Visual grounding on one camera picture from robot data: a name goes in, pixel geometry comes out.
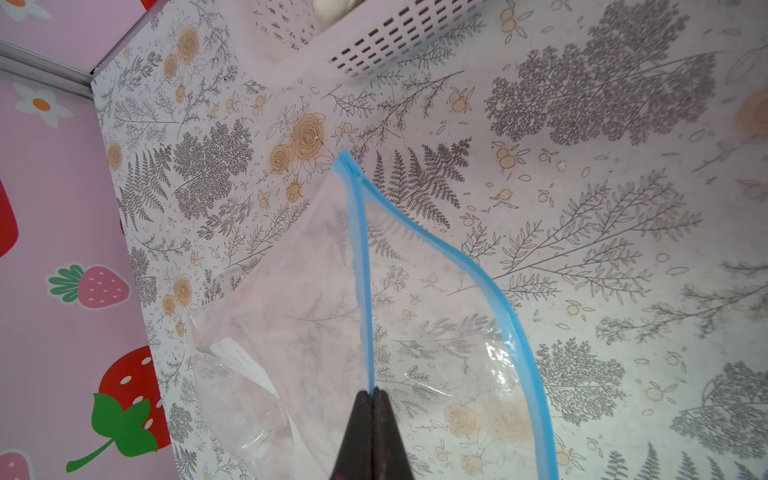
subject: green strawberry leaf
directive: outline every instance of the green strawberry leaf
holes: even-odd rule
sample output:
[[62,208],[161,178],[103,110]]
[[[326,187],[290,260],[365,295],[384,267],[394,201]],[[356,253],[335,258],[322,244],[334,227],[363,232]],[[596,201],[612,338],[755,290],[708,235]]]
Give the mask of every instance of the green strawberry leaf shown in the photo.
[[157,451],[157,440],[154,435],[141,426],[127,429],[122,436],[114,439],[114,443],[118,446],[120,453],[127,457]]
[[79,282],[82,278],[82,275],[77,275],[76,272],[73,272],[71,270],[60,268],[58,269],[58,274],[63,276],[64,278],[68,278],[70,280],[74,280],[75,282]]
[[78,291],[77,290],[73,290],[72,292],[67,293],[66,295],[64,295],[61,298],[61,301],[64,302],[64,303],[72,303],[72,302],[74,302],[77,299],[78,299]]
[[149,411],[152,406],[149,399],[144,399],[139,403],[131,405],[123,413],[123,419],[126,425],[143,426],[149,418]]
[[118,446],[118,451],[127,457],[156,452],[157,440],[154,435],[144,429],[144,423],[149,418],[150,409],[149,399],[144,399],[123,411],[120,403],[109,395],[94,393],[91,425],[97,434],[108,437],[110,440],[90,455],[68,462],[67,472],[74,472],[86,465],[99,456],[112,442]]
[[61,285],[61,286],[55,286],[51,289],[51,293],[54,295],[61,295],[63,293],[70,293],[72,290],[75,292],[78,291],[77,285]]
[[77,286],[80,284],[80,281],[70,280],[68,278],[61,278],[59,276],[51,276],[48,278],[48,283],[51,285],[74,285]]
[[109,439],[120,436],[125,430],[124,415],[125,412],[117,400],[103,393],[94,393],[91,425],[97,434]]

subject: blue zipper seal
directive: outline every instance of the blue zipper seal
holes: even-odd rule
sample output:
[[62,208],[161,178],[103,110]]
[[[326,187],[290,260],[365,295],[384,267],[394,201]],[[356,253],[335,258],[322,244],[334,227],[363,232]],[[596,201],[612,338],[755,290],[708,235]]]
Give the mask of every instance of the blue zipper seal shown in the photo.
[[371,305],[371,271],[368,251],[368,222],[366,219],[365,200],[370,200],[385,209],[393,217],[400,220],[406,227],[412,230],[422,240],[428,243],[448,257],[453,263],[466,271],[485,294],[485,299],[491,306],[496,317],[496,323],[501,330],[502,339],[510,356],[515,359],[515,370],[520,377],[525,399],[528,404],[528,412],[531,416],[536,444],[536,468],[539,480],[558,480],[558,462],[554,449],[554,432],[552,420],[549,415],[547,395],[544,384],[541,381],[536,359],[533,356],[531,346],[523,334],[517,314],[507,301],[504,293],[488,274],[465,254],[448,245],[445,241],[435,237],[408,218],[403,212],[392,205],[384,195],[379,192],[368,177],[362,172],[360,166],[346,148],[342,150],[333,170],[338,173],[350,192],[347,198],[347,207],[350,208],[349,231],[353,241],[355,258],[362,262],[362,266],[355,264],[355,275],[361,279],[363,285],[358,282],[358,301],[365,309],[364,320],[360,326],[360,336],[363,344],[363,353],[366,358],[366,369],[369,375],[369,390],[372,393],[374,387],[373,374],[373,314]]

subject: pink strawberry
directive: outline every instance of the pink strawberry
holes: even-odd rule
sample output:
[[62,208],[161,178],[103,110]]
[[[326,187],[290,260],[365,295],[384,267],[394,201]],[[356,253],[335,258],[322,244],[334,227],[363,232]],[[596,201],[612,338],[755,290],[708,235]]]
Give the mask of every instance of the pink strawberry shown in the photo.
[[80,300],[85,308],[104,308],[124,302],[131,293],[128,284],[115,272],[103,266],[92,266],[83,272],[79,265],[58,269],[60,276],[51,276],[48,282],[51,295],[60,296],[64,303]]
[[21,450],[0,453],[0,480],[35,480],[27,454]]

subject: egg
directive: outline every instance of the egg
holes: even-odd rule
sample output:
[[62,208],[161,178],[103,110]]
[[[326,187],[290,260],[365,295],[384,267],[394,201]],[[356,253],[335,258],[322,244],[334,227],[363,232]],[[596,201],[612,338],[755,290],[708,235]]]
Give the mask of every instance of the egg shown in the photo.
[[352,11],[358,0],[313,0],[315,15],[323,23],[331,25]]

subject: orange rose illustration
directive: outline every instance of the orange rose illustration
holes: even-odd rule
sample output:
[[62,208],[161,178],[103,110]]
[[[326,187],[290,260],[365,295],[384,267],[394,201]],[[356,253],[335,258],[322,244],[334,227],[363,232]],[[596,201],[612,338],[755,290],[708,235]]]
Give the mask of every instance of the orange rose illustration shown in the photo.
[[469,436],[480,429],[475,412],[468,406],[458,403],[445,409],[445,423],[448,424],[451,433],[457,437]]
[[313,114],[306,114],[293,124],[293,149],[302,159],[310,159],[323,148],[323,126]]
[[163,297],[163,301],[161,302],[161,310],[163,310],[163,313],[171,316],[176,311],[176,299],[173,295],[166,295]]
[[270,153],[270,167],[278,174],[288,170],[291,161],[291,151],[285,145],[277,145]]
[[301,184],[294,181],[286,188],[286,197],[290,203],[294,203],[301,198]]
[[179,58],[174,54],[168,55],[165,58],[165,61],[163,61],[163,74],[165,74],[165,78],[175,77],[178,69],[179,69]]
[[482,473],[482,458],[477,455],[467,455],[462,457],[462,468],[470,475]]
[[186,27],[179,35],[179,57],[185,63],[191,63],[200,50],[200,38],[194,27]]
[[176,87],[176,102],[181,103],[187,96],[187,89],[183,85]]
[[107,159],[109,160],[109,167],[112,170],[120,170],[123,164],[123,149],[120,144],[113,141],[107,148]]
[[768,88],[756,91],[744,101],[736,123],[748,137],[768,135]]
[[533,438],[528,409],[519,402],[500,402],[496,406],[494,420],[498,434],[511,442],[524,442]]
[[192,301],[192,286],[190,281],[180,276],[174,282],[174,296],[179,305],[188,306]]

